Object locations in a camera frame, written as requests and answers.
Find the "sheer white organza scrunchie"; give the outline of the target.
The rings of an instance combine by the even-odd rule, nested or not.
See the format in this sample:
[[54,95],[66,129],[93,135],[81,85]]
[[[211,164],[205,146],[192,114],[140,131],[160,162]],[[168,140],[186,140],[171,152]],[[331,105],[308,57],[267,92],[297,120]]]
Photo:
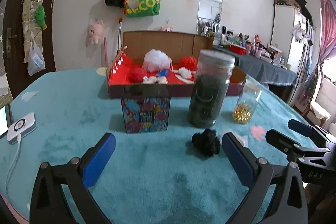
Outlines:
[[241,136],[235,132],[232,133],[234,135],[234,137],[239,141],[239,143],[243,146],[248,148],[248,136]]

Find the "black fuzzy scrunchie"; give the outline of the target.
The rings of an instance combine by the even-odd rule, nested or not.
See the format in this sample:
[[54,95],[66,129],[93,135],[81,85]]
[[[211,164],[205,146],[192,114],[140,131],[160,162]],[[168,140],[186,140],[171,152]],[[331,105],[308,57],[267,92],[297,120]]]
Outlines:
[[220,152],[221,142],[217,137],[217,132],[210,128],[205,129],[202,133],[195,133],[191,141],[203,156],[212,157]]

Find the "red bunny plush sponge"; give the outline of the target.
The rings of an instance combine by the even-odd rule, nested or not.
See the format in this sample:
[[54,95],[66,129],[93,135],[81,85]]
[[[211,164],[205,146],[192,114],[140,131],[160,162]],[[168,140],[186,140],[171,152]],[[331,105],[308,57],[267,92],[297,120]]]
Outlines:
[[143,83],[146,77],[147,77],[146,70],[139,67],[133,68],[128,75],[128,78],[132,83]]

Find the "white fluffy star scrunchie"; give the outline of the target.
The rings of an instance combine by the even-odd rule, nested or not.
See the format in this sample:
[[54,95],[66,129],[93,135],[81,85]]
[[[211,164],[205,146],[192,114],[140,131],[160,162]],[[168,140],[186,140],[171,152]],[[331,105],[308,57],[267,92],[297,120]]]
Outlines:
[[143,84],[167,84],[168,80],[166,76],[150,76],[143,78]]

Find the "white cloth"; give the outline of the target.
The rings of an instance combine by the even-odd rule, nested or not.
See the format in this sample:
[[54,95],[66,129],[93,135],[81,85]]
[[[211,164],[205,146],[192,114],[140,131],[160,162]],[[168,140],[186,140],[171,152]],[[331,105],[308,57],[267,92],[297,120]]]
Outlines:
[[178,74],[186,80],[193,78],[193,72],[185,67],[181,67],[178,69]]

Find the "red mesh bath pouf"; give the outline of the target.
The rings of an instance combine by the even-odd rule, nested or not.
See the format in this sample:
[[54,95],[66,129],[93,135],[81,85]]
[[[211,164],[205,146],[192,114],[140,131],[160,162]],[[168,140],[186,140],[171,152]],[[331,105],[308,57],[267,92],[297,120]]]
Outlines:
[[179,62],[180,68],[186,68],[190,71],[197,71],[198,69],[198,60],[193,56],[182,57]]

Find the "blue cloth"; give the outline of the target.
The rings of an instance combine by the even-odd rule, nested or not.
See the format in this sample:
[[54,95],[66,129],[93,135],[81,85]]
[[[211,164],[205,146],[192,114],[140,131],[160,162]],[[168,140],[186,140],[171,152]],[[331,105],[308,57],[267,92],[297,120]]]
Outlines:
[[156,76],[157,77],[167,77],[169,73],[170,73],[170,69],[162,69],[156,74]]

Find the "white mesh bath pouf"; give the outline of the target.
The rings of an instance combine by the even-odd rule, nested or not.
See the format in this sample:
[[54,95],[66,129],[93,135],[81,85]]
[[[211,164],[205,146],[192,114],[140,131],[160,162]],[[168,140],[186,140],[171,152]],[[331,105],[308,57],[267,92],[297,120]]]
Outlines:
[[147,72],[159,72],[162,69],[173,69],[171,58],[164,52],[152,49],[143,58],[143,69]]

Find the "small jar of gold capsules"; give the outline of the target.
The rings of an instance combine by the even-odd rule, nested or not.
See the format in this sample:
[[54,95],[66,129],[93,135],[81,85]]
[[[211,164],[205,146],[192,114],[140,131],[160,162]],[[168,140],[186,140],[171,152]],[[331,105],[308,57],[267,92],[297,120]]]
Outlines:
[[259,83],[247,76],[242,93],[233,109],[232,117],[239,124],[248,124],[259,105],[262,88]]

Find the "tall jar of tea leaves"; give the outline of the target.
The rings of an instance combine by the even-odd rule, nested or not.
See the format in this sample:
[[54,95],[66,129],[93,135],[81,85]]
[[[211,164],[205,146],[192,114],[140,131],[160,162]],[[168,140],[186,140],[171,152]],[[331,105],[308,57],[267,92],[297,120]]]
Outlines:
[[235,58],[226,53],[201,50],[187,120],[198,128],[215,124],[228,91]]

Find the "dark brown door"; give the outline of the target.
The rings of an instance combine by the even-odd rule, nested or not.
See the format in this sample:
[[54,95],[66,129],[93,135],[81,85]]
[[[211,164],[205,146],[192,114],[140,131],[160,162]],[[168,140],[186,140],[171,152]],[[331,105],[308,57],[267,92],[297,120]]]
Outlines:
[[3,19],[3,61],[9,88],[17,97],[42,75],[54,72],[54,0],[7,0]]

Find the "red basin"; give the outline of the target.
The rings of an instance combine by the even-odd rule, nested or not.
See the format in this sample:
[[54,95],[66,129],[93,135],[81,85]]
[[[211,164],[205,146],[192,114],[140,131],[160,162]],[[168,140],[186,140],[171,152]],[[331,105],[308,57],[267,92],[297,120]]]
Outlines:
[[233,52],[233,53],[236,53],[238,55],[244,55],[245,52],[246,52],[246,48],[242,47],[242,46],[239,46],[239,45],[236,45],[236,44],[231,44],[230,45],[230,51]]

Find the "cardboard box with red liner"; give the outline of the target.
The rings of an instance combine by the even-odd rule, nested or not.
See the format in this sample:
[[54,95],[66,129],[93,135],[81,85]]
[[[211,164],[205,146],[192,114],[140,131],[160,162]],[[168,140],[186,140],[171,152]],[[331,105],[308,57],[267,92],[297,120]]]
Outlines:
[[[177,70],[180,61],[186,57],[198,59],[201,50],[211,50],[213,40],[181,32],[128,31],[122,34],[122,46],[106,72],[108,94],[110,98],[121,98],[125,87],[133,83],[130,73],[141,68],[143,60],[150,50],[159,50],[167,55],[167,64]],[[170,72],[167,78],[167,90],[171,97],[190,97],[193,83],[187,84]],[[226,96],[238,96],[242,93],[247,75],[238,68],[232,70]]]

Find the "green plush toy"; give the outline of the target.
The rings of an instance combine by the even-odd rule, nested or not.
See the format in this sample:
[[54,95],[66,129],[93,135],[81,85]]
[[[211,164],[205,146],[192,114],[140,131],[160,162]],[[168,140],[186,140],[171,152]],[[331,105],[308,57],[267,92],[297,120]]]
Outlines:
[[34,13],[34,18],[35,18],[35,23],[40,26],[43,30],[47,28],[45,18],[46,18],[46,13],[44,10],[44,6],[40,5],[37,7]]

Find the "pink cat plush on wall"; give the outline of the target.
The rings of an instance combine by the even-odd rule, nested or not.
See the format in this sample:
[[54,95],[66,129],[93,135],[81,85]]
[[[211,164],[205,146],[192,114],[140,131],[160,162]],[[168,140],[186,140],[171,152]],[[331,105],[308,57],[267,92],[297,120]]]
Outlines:
[[159,29],[159,31],[162,32],[172,32],[173,31],[173,26],[161,26],[161,28]]

